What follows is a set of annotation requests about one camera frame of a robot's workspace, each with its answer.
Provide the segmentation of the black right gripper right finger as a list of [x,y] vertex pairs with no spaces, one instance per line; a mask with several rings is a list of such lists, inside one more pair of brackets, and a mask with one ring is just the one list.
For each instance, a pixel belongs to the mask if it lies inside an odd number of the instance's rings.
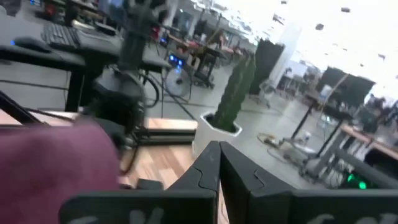
[[398,190],[300,190],[220,143],[230,224],[398,224]]

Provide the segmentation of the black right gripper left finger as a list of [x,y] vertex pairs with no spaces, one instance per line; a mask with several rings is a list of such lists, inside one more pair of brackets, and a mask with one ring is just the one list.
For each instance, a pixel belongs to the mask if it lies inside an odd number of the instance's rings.
[[221,147],[210,142],[166,190],[88,192],[60,208],[60,224],[217,224]]

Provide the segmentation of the maroon cap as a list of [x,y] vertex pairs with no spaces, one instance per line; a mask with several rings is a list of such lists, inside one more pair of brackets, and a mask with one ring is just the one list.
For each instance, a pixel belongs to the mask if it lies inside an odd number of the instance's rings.
[[119,157],[97,124],[0,131],[0,224],[58,224],[70,197],[119,187]]

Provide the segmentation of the wooden workbench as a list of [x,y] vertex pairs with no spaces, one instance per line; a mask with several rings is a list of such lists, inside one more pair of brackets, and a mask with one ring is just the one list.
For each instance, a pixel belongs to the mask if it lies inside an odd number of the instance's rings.
[[378,151],[398,161],[398,146],[388,146],[387,144],[384,144],[383,142],[372,137],[371,135],[363,134],[359,131],[356,131],[354,127],[348,124],[342,124],[340,126],[340,130],[348,134],[349,136],[354,137],[357,140],[365,143],[365,145],[369,146],[370,148],[376,148]]

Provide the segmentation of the white hexagonal plant pot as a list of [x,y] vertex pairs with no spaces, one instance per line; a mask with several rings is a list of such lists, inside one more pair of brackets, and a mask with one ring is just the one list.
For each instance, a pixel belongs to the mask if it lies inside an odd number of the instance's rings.
[[224,131],[213,127],[210,120],[214,117],[212,111],[208,111],[200,115],[195,137],[192,141],[193,157],[196,159],[210,143],[210,141],[226,141],[232,143],[243,131],[242,127],[233,122],[233,130],[231,132]]

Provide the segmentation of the round white fan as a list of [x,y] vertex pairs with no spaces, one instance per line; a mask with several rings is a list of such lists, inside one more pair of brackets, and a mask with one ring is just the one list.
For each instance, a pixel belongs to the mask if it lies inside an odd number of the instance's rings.
[[164,87],[173,96],[186,96],[189,94],[191,86],[191,76],[182,68],[171,69],[164,78]]

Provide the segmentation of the green cactus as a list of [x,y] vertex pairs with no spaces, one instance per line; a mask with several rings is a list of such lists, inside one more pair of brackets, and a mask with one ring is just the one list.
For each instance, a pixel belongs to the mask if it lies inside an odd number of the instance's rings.
[[233,68],[221,101],[211,120],[213,127],[231,133],[234,132],[234,122],[250,89],[255,69],[256,56],[254,54],[242,58]]

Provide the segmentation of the black partition panel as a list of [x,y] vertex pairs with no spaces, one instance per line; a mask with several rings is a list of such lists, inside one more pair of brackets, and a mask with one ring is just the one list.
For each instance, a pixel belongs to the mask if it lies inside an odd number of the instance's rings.
[[256,69],[249,89],[250,95],[259,94],[260,84],[269,78],[284,48],[283,44],[273,44],[269,40],[260,40],[256,50]]

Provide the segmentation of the black monitor stand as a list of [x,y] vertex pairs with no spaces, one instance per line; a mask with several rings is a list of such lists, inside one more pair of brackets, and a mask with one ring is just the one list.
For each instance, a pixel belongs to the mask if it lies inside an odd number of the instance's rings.
[[118,65],[137,70],[147,39],[167,15],[167,0],[99,0],[98,10],[123,29]]

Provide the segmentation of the black desk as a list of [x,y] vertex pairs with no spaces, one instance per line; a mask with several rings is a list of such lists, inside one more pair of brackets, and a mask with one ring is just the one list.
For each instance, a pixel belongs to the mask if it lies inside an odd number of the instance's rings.
[[42,24],[0,14],[0,59],[70,71],[65,111],[76,112],[88,102],[92,80],[103,72],[105,65],[118,61],[120,41],[81,34],[79,52],[53,49],[50,53],[42,53],[14,45],[17,37],[40,40],[43,29]]

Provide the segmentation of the black keyboard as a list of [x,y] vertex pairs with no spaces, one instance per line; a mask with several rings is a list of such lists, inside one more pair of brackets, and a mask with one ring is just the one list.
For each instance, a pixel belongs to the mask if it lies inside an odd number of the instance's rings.
[[53,49],[76,52],[80,49],[78,29],[48,23],[41,33],[43,41]]

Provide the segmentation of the black computer mouse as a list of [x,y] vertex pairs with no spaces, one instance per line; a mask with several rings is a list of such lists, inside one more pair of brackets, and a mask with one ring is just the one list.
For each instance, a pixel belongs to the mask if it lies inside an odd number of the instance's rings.
[[49,47],[45,42],[34,39],[32,37],[16,37],[13,40],[13,44],[25,49],[30,49],[42,53],[50,53],[52,48]]

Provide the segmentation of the black aluminium table frame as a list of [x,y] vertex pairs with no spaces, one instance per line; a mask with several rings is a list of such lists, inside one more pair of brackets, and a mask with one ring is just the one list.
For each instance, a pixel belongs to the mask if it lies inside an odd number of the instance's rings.
[[[55,118],[65,121],[67,124],[75,124],[82,116],[77,115],[74,118],[68,118],[49,112],[24,108],[16,103],[11,97],[0,90],[0,110],[14,118],[23,125],[46,125],[49,124],[35,117],[35,114]],[[126,134],[121,125],[108,120],[95,118],[101,127],[107,132],[116,146],[165,146],[165,145],[188,145],[193,142],[196,130],[193,129],[151,129],[141,127]]]

